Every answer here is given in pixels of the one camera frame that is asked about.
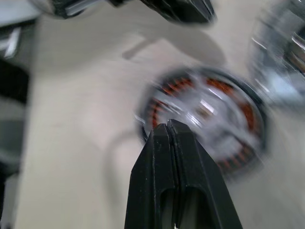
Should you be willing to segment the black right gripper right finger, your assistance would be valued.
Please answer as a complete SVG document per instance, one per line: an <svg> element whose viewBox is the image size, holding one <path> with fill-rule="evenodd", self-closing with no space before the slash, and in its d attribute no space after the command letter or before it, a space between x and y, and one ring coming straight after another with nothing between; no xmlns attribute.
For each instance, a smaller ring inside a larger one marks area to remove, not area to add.
<svg viewBox="0 0 305 229"><path fill-rule="evenodd" d="M242 228L218 165L186 124L170 119L167 126L179 178L177 228Z"/></svg>

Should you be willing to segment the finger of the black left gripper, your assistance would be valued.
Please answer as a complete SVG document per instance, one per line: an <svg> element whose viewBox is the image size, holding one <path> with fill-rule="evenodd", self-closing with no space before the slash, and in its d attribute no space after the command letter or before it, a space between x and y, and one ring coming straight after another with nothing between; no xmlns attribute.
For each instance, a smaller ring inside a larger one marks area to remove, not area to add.
<svg viewBox="0 0 305 229"><path fill-rule="evenodd" d="M142 3L174 23L205 24L215 18L209 0L143 0Z"/></svg>

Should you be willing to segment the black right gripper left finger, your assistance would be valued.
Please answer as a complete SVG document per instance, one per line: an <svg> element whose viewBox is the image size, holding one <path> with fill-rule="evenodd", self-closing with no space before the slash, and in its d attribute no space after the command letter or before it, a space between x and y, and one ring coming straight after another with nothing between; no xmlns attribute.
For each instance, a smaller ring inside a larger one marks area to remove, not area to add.
<svg viewBox="0 0 305 229"><path fill-rule="evenodd" d="M160 124L150 132L132 168L124 227L174 228L176 183L170 135Z"/></svg>

